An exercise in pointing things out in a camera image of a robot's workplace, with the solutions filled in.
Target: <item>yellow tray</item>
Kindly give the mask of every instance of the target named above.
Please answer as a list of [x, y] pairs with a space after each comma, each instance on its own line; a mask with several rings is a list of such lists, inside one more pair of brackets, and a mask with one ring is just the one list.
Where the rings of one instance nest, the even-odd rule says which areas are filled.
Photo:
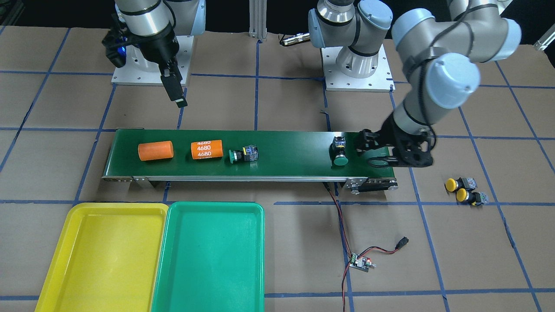
[[168, 206], [84, 203], [69, 212], [35, 312], [148, 312]]

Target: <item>blue tape line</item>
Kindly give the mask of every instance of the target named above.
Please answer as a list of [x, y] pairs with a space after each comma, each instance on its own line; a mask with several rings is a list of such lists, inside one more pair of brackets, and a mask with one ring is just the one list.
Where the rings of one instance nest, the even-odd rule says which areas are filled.
[[94, 128], [22, 128], [23, 131], [97, 132]]
[[254, 83], [254, 130], [258, 130], [258, 78]]
[[269, 293], [264, 298], [313, 298], [313, 297], [341, 297], [339, 291], [333, 293]]
[[41, 86], [38, 89], [37, 94], [35, 95], [33, 101], [31, 102], [31, 105], [29, 106], [29, 109], [25, 113], [25, 116], [23, 117], [23, 121], [21, 121], [21, 125], [19, 126], [19, 128], [17, 130], [16, 136], [12, 140], [12, 144], [10, 144], [8, 150], [6, 151], [4, 159], [0, 163], [0, 172], [2, 172], [2, 170], [4, 169], [4, 166], [6, 165], [6, 162], [8, 161], [8, 158], [9, 158], [10, 154], [12, 154], [13, 147], [16, 146], [17, 138], [19, 138], [19, 135], [21, 134], [21, 130], [23, 129], [23, 125], [25, 124], [25, 122], [29, 118], [29, 115], [31, 114], [31, 111], [33, 110], [33, 107], [34, 107], [35, 103], [37, 102], [37, 99], [38, 99], [39, 95], [41, 94], [42, 89], [44, 88], [44, 85], [46, 84], [47, 79], [48, 79], [48, 74], [46, 76], [44, 76], [44, 79], [42, 80]]
[[[409, 83], [408, 81], [393, 81], [394, 83], [399, 83], [399, 84], [407, 84]], [[501, 85], [501, 84], [480, 84], [480, 87], [486, 87], [486, 88], [508, 88], [509, 86], [507, 85]], [[522, 89], [555, 89], [555, 87], [541, 87], [538, 85], [512, 85], [512, 88], [522, 88]]]
[[551, 160], [549, 159], [549, 156], [547, 156], [546, 150], [543, 149], [543, 145], [542, 142], [539, 141], [538, 139], [538, 135], [536, 134], [536, 131], [534, 131], [534, 128], [532, 127], [532, 124], [530, 123], [530, 120], [528, 120], [528, 117], [526, 116], [526, 113], [524, 112], [524, 109], [522, 109], [522, 106], [520, 104], [520, 102], [518, 101], [518, 98], [516, 96], [516, 94], [514, 93], [513, 88], [511, 87], [511, 85], [509, 84], [509, 80], [507, 80], [507, 77], [505, 77], [505, 74], [503, 73], [503, 70], [501, 69], [501, 66], [499, 65], [499, 63], [497, 61], [495, 61], [495, 64], [497, 65], [497, 68], [499, 69], [499, 71], [501, 72], [501, 75], [503, 76], [503, 79], [505, 80], [505, 82], [507, 83], [507, 86], [509, 87], [509, 90], [511, 91], [511, 94], [513, 95], [514, 101], [517, 103], [518, 105], [518, 109], [520, 109], [522, 116], [524, 117], [524, 119], [526, 120], [526, 123], [528, 124], [528, 127], [530, 128], [530, 131], [532, 132], [532, 134], [534, 135], [534, 138], [536, 139], [536, 142], [539, 145], [539, 148], [542, 150], [543, 156], [546, 158], [547, 163], [549, 164], [549, 166], [551, 167], [551, 171], [553, 173], [555, 173], [555, 168], [553, 167], [553, 164], [551, 163]]
[[[0, 127], [0, 130], [14, 131], [19, 130], [17, 127]], [[21, 131], [61, 131], [61, 132], [96, 132], [94, 128], [21, 128]], [[115, 132], [115, 129], [102, 129], [102, 132]]]
[[40, 72], [40, 71], [4, 71], [0, 70], [2, 74], [42, 74], [46, 75], [48, 72]]
[[191, 74], [200, 77], [228, 77], [228, 78], [256, 78], [254, 75], [228, 75], [228, 74]]
[[378, 297], [378, 296], [429, 296], [441, 295], [440, 290], [410, 290], [410, 291], [356, 291], [355, 297]]
[[85, 165], [85, 170], [83, 170], [83, 175], [81, 176], [81, 181], [79, 182], [79, 188], [77, 188], [77, 193], [75, 194], [75, 200], [79, 200], [79, 197], [81, 196], [81, 191], [83, 190], [85, 179], [87, 178], [87, 174], [89, 173], [90, 164], [93, 161], [94, 152], [97, 149], [98, 140], [100, 139], [100, 134], [102, 133], [104, 122], [106, 121], [106, 116], [108, 115], [108, 111], [110, 110], [110, 106], [112, 105], [112, 100], [114, 99], [114, 93], [115, 93], [116, 87], [117, 85], [113, 83], [112, 92], [110, 93], [110, 97], [108, 98], [108, 103], [106, 104], [106, 108], [104, 109], [102, 120], [100, 121], [100, 125], [98, 126], [98, 129], [97, 129], [97, 135], [94, 138], [93, 147], [90, 149], [89, 159], [87, 160], [87, 164]]
[[430, 252], [432, 253], [433, 265], [436, 268], [437, 281], [440, 284], [441, 296], [443, 297], [443, 304], [445, 306], [445, 311], [450, 312], [449, 302], [447, 302], [447, 293], [445, 292], [445, 286], [443, 284], [443, 277], [441, 276], [440, 264], [439, 264], [439, 261], [437, 261], [436, 249], [433, 246], [432, 235], [431, 235], [430, 229], [428, 227], [428, 221], [426, 220], [426, 214], [424, 213], [424, 208], [423, 208], [422, 203], [420, 201], [420, 194], [418, 193], [418, 186], [416, 185], [415, 175], [414, 175], [414, 172], [412, 172], [412, 168], [409, 168], [408, 172], [411, 174], [412, 187], [414, 188], [416, 200], [418, 201], [418, 209], [420, 210], [420, 217], [422, 218], [422, 223], [424, 224], [424, 230], [426, 231], [426, 236], [428, 237], [428, 244], [430, 245]]
[[[65, 36], [62, 40], [62, 43], [60, 44], [60, 47], [58, 48], [58, 51], [56, 52], [56, 55], [54, 56], [54, 59], [52, 60], [52, 64], [50, 64], [50, 67], [48, 69], [48, 72], [52, 71], [52, 68], [54, 67], [54, 64], [56, 64], [56, 60], [58, 59], [60, 52], [62, 51], [62, 48], [65, 44], [65, 41], [68, 38], [69, 35], [69, 31], [71, 30], [71, 28], [68, 28], [68, 30], [65, 32]], [[6, 162], [8, 161], [8, 158], [10, 156], [10, 154], [12, 153], [13, 147], [16, 145], [16, 141], [17, 138], [19, 138], [19, 134], [21, 133], [21, 130], [23, 128], [23, 126], [25, 125], [25, 122], [27, 122], [27, 119], [29, 118], [29, 115], [31, 114], [31, 111], [33, 110], [33, 107], [35, 106], [37, 99], [39, 97], [39, 95], [42, 92], [42, 89], [44, 88], [44, 85], [46, 84], [46, 80], [48, 79], [49, 73], [46, 74], [46, 76], [44, 76], [44, 79], [42, 80], [41, 83], [41, 87], [39, 88], [39, 90], [37, 91], [37, 94], [35, 95], [33, 102], [31, 102], [31, 105], [29, 106], [29, 109], [27, 110], [27, 113], [25, 114], [25, 117], [23, 117], [23, 121], [21, 122], [21, 125], [19, 126], [19, 129], [17, 130], [16, 136], [13, 138], [12, 140], [12, 144], [10, 144], [8, 151], [6, 152], [4, 159], [2, 160], [2, 163], [0, 163], [0, 172], [2, 172], [2, 170], [4, 169], [4, 166], [6, 165]]]
[[538, 85], [511, 85], [510, 87], [518, 89], [555, 89], [555, 87], [540, 87]]
[[[337, 187], [337, 183], [334, 183], [334, 191], [335, 191], [335, 196], [339, 197], [339, 188]], [[341, 210], [341, 201], [339, 200], [339, 198], [336, 198], [336, 200], [337, 200], [337, 205]], [[347, 241], [347, 239], [343, 235], [343, 232], [346, 232], [345, 225], [343, 224], [340, 218], [338, 219], [339, 219], [339, 234], [341, 235], [341, 245], [343, 246], [343, 250], [345, 251], [343, 253], [343, 262], [344, 262], [344, 265], [347, 266], [347, 264], [349, 263], [350, 255], [347, 255], [348, 251], [347, 251], [347, 246], [345, 245], [345, 241]], [[349, 310], [351, 312], [355, 312], [355, 303], [352, 298], [351, 273], [349, 269], [347, 269], [346, 280], [347, 280], [346, 283], [347, 283], [347, 298], [349, 300]]]
[[[322, 94], [324, 95], [324, 108], [328, 108], [327, 96], [326, 96], [326, 82], [322, 80]], [[326, 112], [326, 127], [328, 131], [331, 131], [331, 121], [330, 115]]]
[[[183, 97], [187, 99], [187, 87], [183, 88]], [[181, 128], [181, 123], [183, 122], [183, 109], [184, 107], [179, 109], [179, 118], [177, 120], [177, 127], [175, 127], [177, 130]]]
[[38, 296], [0, 296], [0, 301], [35, 301]]
[[278, 79], [278, 80], [315, 80], [324, 81], [323, 77], [279, 77], [279, 76], [258, 76], [261, 79]]
[[166, 186], [164, 187], [164, 196], [162, 197], [163, 202], [168, 201], [168, 192], [170, 191], [170, 187], [171, 187], [171, 182], [167, 181]]
[[74, 200], [33, 200], [33, 199], [0, 199], [0, 204], [50, 204], [68, 205], [74, 204]]
[[254, 82], [254, 130], [258, 130], [258, 85], [260, 71], [260, 44], [262, 40], [256, 41], [256, 70]]
[[201, 74], [194, 73], [191, 76], [201, 76], [201, 77], [227, 77], [227, 78], [260, 78], [260, 79], [278, 79], [278, 80], [315, 80], [324, 81], [323, 77], [279, 77], [279, 76], [259, 76], [258, 68], [256, 75], [229, 75], [229, 74]]
[[62, 39], [62, 43], [60, 44], [60, 47], [58, 48], [58, 51], [56, 52], [56, 55], [54, 56], [54, 60], [52, 61], [52, 64], [48, 68], [49, 73], [52, 72], [52, 69], [54, 68], [54, 65], [56, 64], [56, 61], [58, 60], [58, 57], [60, 56], [60, 53], [62, 52], [62, 48], [64, 47], [65, 41], [68, 39], [70, 31], [71, 31], [71, 28], [68, 28], [68, 30], [65, 32], [65, 36]]
[[393, 106], [393, 109], [395, 109], [395, 99], [393, 98], [393, 87], [389, 87], [389, 100], [391, 101], [391, 105]]
[[448, 295], [466, 295], [466, 294], [516, 294], [530, 293], [529, 288], [494, 288], [494, 289], [455, 289], [446, 290]]
[[555, 293], [555, 288], [534, 288], [536, 293]]
[[5, 74], [52, 74], [52, 75], [80, 75], [80, 76], [112, 76], [113, 73], [89, 73], [89, 72], [41, 72], [41, 71], [5, 71], [0, 70], [0, 73]]
[[114, 73], [52, 72], [52, 75], [112, 76]]
[[480, 166], [482, 167], [482, 171], [484, 172], [484, 176], [486, 177], [487, 183], [490, 186], [490, 190], [491, 190], [493, 199], [495, 200], [495, 202], [497, 202], [497, 210], [499, 211], [499, 215], [501, 216], [501, 220], [503, 221], [503, 225], [505, 227], [505, 232], [507, 233], [507, 238], [509, 239], [509, 242], [511, 243], [511, 246], [513, 247], [514, 254], [517, 257], [517, 260], [518, 260], [518, 263], [521, 267], [522, 273], [524, 274], [524, 279], [526, 279], [526, 283], [528, 284], [528, 288], [530, 289], [530, 291], [532, 293], [532, 298], [534, 299], [534, 303], [536, 304], [536, 308], [538, 309], [538, 312], [542, 312], [542, 308], [539, 306], [539, 302], [538, 302], [538, 298], [536, 296], [536, 293], [533, 291], [532, 282], [530, 281], [530, 277], [528, 276], [528, 273], [526, 272], [526, 268], [524, 267], [524, 263], [522, 262], [522, 258], [520, 257], [520, 253], [518, 252], [516, 242], [514, 241], [513, 235], [511, 234], [509, 224], [507, 223], [507, 219], [505, 218], [505, 214], [503, 213], [503, 210], [501, 209], [501, 205], [500, 205], [500, 203], [497, 199], [497, 194], [495, 193], [495, 190], [493, 188], [493, 183], [491, 183], [490, 176], [487, 173], [486, 166], [484, 165], [484, 162], [482, 160], [482, 156], [480, 155], [480, 151], [478, 150], [478, 146], [476, 145], [476, 141], [474, 140], [474, 137], [472, 136], [472, 132], [470, 131], [470, 127], [468, 126], [468, 122], [466, 121], [465, 114], [462, 112], [461, 107], [459, 107], [458, 110], [461, 113], [462, 121], [465, 123], [466, 131], [468, 132], [468, 135], [470, 136], [470, 141], [472, 142], [472, 145], [474, 146], [474, 150], [476, 151], [476, 156], [478, 157], [478, 161], [480, 162]]
[[[452, 202], [341, 202], [344, 206], [349, 205], [360, 205], [360, 206], [387, 206], [387, 205], [394, 205], [394, 206], [417, 206], [418, 204], [422, 204], [423, 206], [457, 206], [461, 205], [457, 203], [455, 200]], [[555, 203], [530, 203], [530, 202], [490, 202], [486, 205], [488, 206], [496, 206], [497, 204], [503, 206], [536, 206], [536, 207], [545, 207], [545, 206], [555, 206]], [[326, 205], [334, 205], [334, 202], [274, 202], [275, 206], [326, 206]]]
[[[534, 288], [536, 293], [555, 293], [555, 288]], [[529, 293], [528, 288], [497, 288], [497, 289], [455, 289], [446, 290], [448, 295], [465, 294], [522, 294]], [[409, 290], [409, 291], [353, 291], [353, 297], [375, 297], [375, 296], [429, 296], [441, 295], [439, 290]], [[265, 298], [326, 298], [341, 297], [339, 291], [330, 293], [267, 293]], [[0, 296], [0, 301], [34, 301], [39, 296]]]

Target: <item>orange battery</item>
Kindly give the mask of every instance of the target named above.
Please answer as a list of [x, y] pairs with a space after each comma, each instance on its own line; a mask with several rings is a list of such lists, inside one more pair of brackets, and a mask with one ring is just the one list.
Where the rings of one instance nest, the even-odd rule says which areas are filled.
[[224, 156], [221, 140], [192, 142], [191, 155], [193, 159], [217, 158]]
[[137, 149], [142, 161], [173, 158], [173, 144], [171, 141], [139, 144]]

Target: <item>conveyor belt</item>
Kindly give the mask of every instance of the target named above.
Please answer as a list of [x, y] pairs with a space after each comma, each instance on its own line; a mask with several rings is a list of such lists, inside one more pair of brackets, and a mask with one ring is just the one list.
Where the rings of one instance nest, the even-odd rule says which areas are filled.
[[[337, 135], [346, 137], [345, 166], [332, 165], [329, 147]], [[143, 130], [116, 131], [103, 179], [136, 181], [273, 181], [273, 182], [368, 182], [382, 188], [395, 182], [391, 168], [373, 168], [366, 158], [388, 155], [387, 148], [359, 157], [352, 146], [356, 133], [223, 130]], [[193, 160], [190, 143], [223, 141], [224, 157]], [[137, 153], [140, 143], [171, 140], [172, 159], [142, 162]], [[228, 150], [254, 144], [260, 158], [250, 163], [229, 161]]]

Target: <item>electrical wire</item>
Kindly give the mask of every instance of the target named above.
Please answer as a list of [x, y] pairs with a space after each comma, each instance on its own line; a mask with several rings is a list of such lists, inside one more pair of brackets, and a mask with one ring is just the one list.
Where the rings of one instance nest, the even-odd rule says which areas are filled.
[[341, 299], [343, 300], [343, 312], [345, 312], [345, 278], [347, 277], [347, 271], [349, 270], [349, 264], [345, 266], [345, 271], [343, 271], [343, 279], [341, 279]]
[[162, 0], [164, 2], [164, 4], [168, 7], [168, 9], [170, 10], [171, 13], [171, 17], [174, 20], [173, 25], [171, 26], [172, 28], [175, 29], [175, 25], [177, 25], [177, 20], [175, 19], [175, 12], [173, 11], [173, 9], [171, 8], [171, 6], [169, 5], [169, 3], [166, 0]]
[[344, 240], [344, 243], [345, 243], [345, 253], [347, 254], [347, 257], [350, 258], [351, 257], [351, 247], [349, 246], [349, 241], [347, 240], [347, 234], [345, 233], [345, 221], [343, 219], [343, 211], [341, 211], [341, 206], [339, 205], [339, 203], [335, 199], [335, 196], [332, 194], [330, 186], [327, 184], [327, 182], [323, 182], [323, 184], [326, 187], [328, 193], [330, 193], [331, 199], [334, 201], [335, 208], [337, 209], [337, 216], [339, 217], [339, 224], [341, 226], [341, 232], [343, 233], [342, 236], [343, 236], [343, 240]]

